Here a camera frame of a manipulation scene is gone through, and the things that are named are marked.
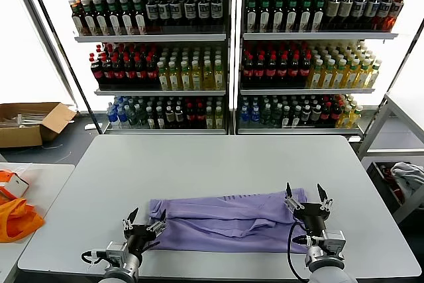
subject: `bottle label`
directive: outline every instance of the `bottle label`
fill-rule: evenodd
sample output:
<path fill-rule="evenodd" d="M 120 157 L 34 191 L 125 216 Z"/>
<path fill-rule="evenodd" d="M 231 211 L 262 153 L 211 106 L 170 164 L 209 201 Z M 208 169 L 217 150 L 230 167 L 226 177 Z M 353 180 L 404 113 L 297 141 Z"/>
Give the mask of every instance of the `bottle label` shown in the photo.
<path fill-rule="evenodd" d="M 182 76 L 182 80 L 183 80 L 183 87 L 184 87 L 184 91 L 187 91 L 190 89 L 190 80 L 189 80 L 189 76 Z"/>
<path fill-rule="evenodd" d="M 187 19 L 196 19 L 196 5 L 195 3 L 185 3 L 185 17 Z"/>
<path fill-rule="evenodd" d="M 350 10 L 352 9 L 352 5 L 353 3 L 342 1 L 337 15 L 339 17 L 349 17 L 349 13 L 350 13 Z"/>
<path fill-rule="evenodd" d="M 159 19 L 158 6 L 156 4 L 146 5 L 146 13 L 147 13 L 147 18 L 149 18 L 150 20 Z"/>
<path fill-rule="evenodd" d="M 283 13 L 277 12 L 274 15 L 274 22 L 272 23 L 272 32 L 279 32 L 281 22 L 283 21 Z"/>
<path fill-rule="evenodd" d="M 223 85 L 223 75 L 222 74 L 215 74 L 215 85 L 217 89 L 221 89 Z"/>
<path fill-rule="evenodd" d="M 311 81 L 311 89 L 316 89 L 318 82 L 319 82 L 319 78 L 321 77 L 320 73 L 316 73 L 313 75 L 312 77 L 312 81 Z"/>
<path fill-rule="evenodd" d="M 206 119 L 206 127 L 207 127 L 207 129 L 213 129 L 213 120 L 212 119 Z"/>
<path fill-rule="evenodd" d="M 199 17 L 200 19 L 208 19 L 211 15 L 211 6 L 208 2 L 199 3 L 197 5 L 199 7 Z"/>
<path fill-rule="evenodd" d="M 77 28 L 77 31 L 79 34 L 82 34 L 82 23 L 81 23 L 81 19 L 79 17 L 72 17 L 72 20 L 75 23 L 75 27 Z"/>
<path fill-rule="evenodd" d="M 302 13 L 302 16 L 300 17 L 299 32 L 306 31 L 307 23 L 309 22 L 310 16 L 311 16 L 311 13 L 309 11 L 305 11 L 304 13 Z"/>
<path fill-rule="evenodd" d="M 176 76 L 170 76 L 172 91 L 178 91 L 178 80 Z"/>
<path fill-rule="evenodd" d="M 154 119 L 147 119 L 147 123 L 150 129 L 154 129 Z"/>
<path fill-rule="evenodd" d="M 223 17 L 223 4 L 222 3 L 212 3 L 212 19 L 221 19 Z"/>
<path fill-rule="evenodd" d="M 362 16 L 365 10 L 365 4 L 362 1 L 355 1 L 352 6 L 352 10 L 350 11 L 350 15 L 352 17 L 359 18 Z"/>
<path fill-rule="evenodd" d="M 325 15 L 328 17 L 336 17 L 337 11 L 339 11 L 340 2 L 338 1 L 328 1 L 327 9 L 325 10 Z"/>
<path fill-rule="evenodd" d="M 339 89 L 340 83 L 342 82 L 342 79 L 343 79 L 343 73 L 336 74 L 332 88 L 333 89 Z"/>
<path fill-rule="evenodd" d="M 162 20 L 166 20 L 171 17 L 171 10 L 170 10 L 169 4 L 165 4 L 165 5 L 159 4 L 158 7 L 159 7 L 159 17 Z"/>
<path fill-rule="evenodd" d="M 159 77 L 160 85 L 162 86 L 163 91 L 168 90 L 168 82 L 166 81 L 166 76 Z"/>
<path fill-rule="evenodd" d="M 142 15 L 136 15 L 135 20 L 140 34 L 146 34 L 146 23 L 144 22 L 144 17 Z"/>
<path fill-rule="evenodd" d="M 295 118 L 293 119 L 293 123 L 291 124 L 291 127 L 296 127 L 296 126 L 297 126 L 297 124 L 299 124 L 299 117 L 295 117 Z"/>
<path fill-rule="evenodd" d="M 171 18 L 173 19 L 181 19 L 183 17 L 181 10 L 181 3 L 170 3 L 171 8 Z"/>
<path fill-rule="evenodd" d="M 286 32 L 292 32 L 294 21 L 296 19 L 296 13 L 289 13 L 287 15 Z"/>
<path fill-rule="evenodd" d="M 91 16 L 85 16 L 85 21 L 87 21 L 88 28 L 92 35 L 95 35 L 95 23 L 94 19 Z"/>
<path fill-rule="evenodd" d="M 165 120 L 158 119 L 159 129 L 165 129 Z"/>
<path fill-rule="evenodd" d="M 390 7 L 389 16 L 396 18 L 400 11 L 402 10 L 403 2 L 402 3 L 392 3 L 392 6 Z"/>
<path fill-rule="evenodd" d="M 256 13 L 247 14 L 247 32 L 254 32 L 255 19 L 256 19 Z"/>
<path fill-rule="evenodd" d="M 260 14 L 260 27 L 259 32 L 266 32 L 268 29 L 268 19 L 270 17 L 269 13 Z"/>
<path fill-rule="evenodd" d="M 128 35 L 134 34 L 133 23 L 131 22 L 131 17 L 128 15 L 123 15 L 122 20 L 124 20 L 125 30 Z"/>
<path fill-rule="evenodd" d="M 321 26 L 321 20 L 323 19 L 323 12 L 318 11 L 313 16 L 311 32 L 317 32 Z"/>
<path fill-rule="evenodd" d="M 118 20 L 118 17 L 117 17 L 117 16 L 115 16 L 115 15 L 110 15 L 110 16 L 109 16 L 109 18 L 110 18 L 110 20 L 111 20 L 111 24 L 112 24 L 113 31 L 115 32 L 115 34 L 116 34 L 117 36 L 122 35 L 121 27 L 119 26 L 119 20 Z"/>
<path fill-rule="evenodd" d="M 333 74 L 332 73 L 325 75 L 324 82 L 323 82 L 323 89 L 328 89 L 329 88 L 330 81 L 331 81 L 331 78 L 332 77 L 333 77 Z"/>

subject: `white shelf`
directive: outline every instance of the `white shelf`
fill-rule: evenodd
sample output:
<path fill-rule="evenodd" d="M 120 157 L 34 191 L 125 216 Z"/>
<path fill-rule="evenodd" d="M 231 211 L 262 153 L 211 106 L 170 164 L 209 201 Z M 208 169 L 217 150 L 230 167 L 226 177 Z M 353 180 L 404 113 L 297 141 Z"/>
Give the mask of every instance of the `white shelf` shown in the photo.
<path fill-rule="evenodd" d="M 375 89 L 241 89 L 241 95 L 309 95 L 372 93 Z"/>
<path fill-rule="evenodd" d="M 394 39 L 390 32 L 252 32 L 244 33 L 245 40 L 350 40 Z"/>
<path fill-rule="evenodd" d="M 357 129 L 238 129 L 240 135 L 345 135 L 362 136 Z"/>
<path fill-rule="evenodd" d="M 146 34 L 142 36 L 76 36 L 77 42 L 188 42 L 225 41 L 225 33 L 213 34 Z"/>
<path fill-rule="evenodd" d="M 95 95 L 122 95 L 122 96 L 224 96 L 225 91 L 158 91 L 145 89 L 111 89 L 94 91 Z"/>

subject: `purple cloth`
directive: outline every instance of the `purple cloth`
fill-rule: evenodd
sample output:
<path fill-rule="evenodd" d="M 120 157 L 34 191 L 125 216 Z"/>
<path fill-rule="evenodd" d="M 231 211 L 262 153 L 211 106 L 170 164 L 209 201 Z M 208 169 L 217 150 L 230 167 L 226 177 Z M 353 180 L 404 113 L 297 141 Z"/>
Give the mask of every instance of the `purple cloth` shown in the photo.
<path fill-rule="evenodd" d="M 292 190 L 306 202 L 303 189 Z M 293 215 L 284 203 L 284 192 L 194 199 L 152 199 L 150 217 L 166 209 L 166 229 L 154 249 L 209 252 L 287 252 Z M 297 226 L 293 237 L 304 235 Z M 291 244 L 293 253 L 304 246 Z"/>

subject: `floor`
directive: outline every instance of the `floor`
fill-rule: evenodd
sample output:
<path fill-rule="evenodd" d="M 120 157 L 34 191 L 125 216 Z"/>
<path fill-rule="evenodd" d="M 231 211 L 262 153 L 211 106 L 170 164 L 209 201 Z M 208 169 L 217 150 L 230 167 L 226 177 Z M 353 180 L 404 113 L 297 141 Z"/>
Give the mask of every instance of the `floor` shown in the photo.
<path fill-rule="evenodd" d="M 106 123 L 106 116 L 99 115 L 100 123 Z M 362 120 L 362 127 L 366 126 L 369 119 Z M 8 162 L 37 162 L 37 163 L 60 163 L 60 164 L 78 164 L 80 158 L 91 144 L 92 140 L 97 136 L 96 130 L 85 131 L 86 124 L 90 124 L 91 118 L 87 115 L 80 116 L 70 123 L 58 136 L 58 138 L 43 146 L 28 148 L 10 148 L 7 150 L 0 149 L 1 155 Z M 383 126 L 380 134 L 377 136 L 372 148 L 424 148 L 423 144 L 409 129 L 398 119 L 389 118 Z M 362 165 L 365 169 L 372 161 L 400 161 L 408 160 L 414 164 L 424 165 L 424 156 L 416 157 L 388 157 L 388 158 L 365 158 Z M 422 235 L 422 226 L 417 226 L 418 221 L 424 221 L 421 214 L 414 214 L 406 219 L 399 228 L 407 239 L 411 249 L 413 250 L 417 260 L 424 266 L 424 237 Z M 23 282 L 45 282 L 45 283 L 84 283 L 97 282 L 96 278 L 82 278 L 77 276 L 60 276 L 60 275 L 42 275 L 31 273 L 20 273 L 16 279 L 16 283 Z M 392 279 L 384 280 L 360 280 L 360 282 L 394 282 Z M 424 276 L 419 278 L 408 278 L 396 280 L 396 282 L 405 283 L 424 283 Z"/>

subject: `juice bottle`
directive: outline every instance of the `juice bottle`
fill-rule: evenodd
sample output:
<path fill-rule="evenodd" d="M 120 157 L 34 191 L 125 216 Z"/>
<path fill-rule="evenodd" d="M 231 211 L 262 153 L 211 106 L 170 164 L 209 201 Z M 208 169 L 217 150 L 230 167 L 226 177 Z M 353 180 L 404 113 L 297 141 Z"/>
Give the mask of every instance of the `juice bottle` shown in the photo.
<path fill-rule="evenodd" d="M 345 74 L 345 68 L 346 68 L 346 60 L 340 59 L 337 63 L 337 67 L 333 69 L 333 77 L 331 78 L 330 82 L 330 88 L 332 89 L 339 89 L 343 76 Z"/>
<path fill-rule="evenodd" d="M 203 68 L 203 89 L 206 91 L 215 89 L 215 79 L 213 77 L 213 70 L 210 60 L 205 61 L 205 66 Z"/>

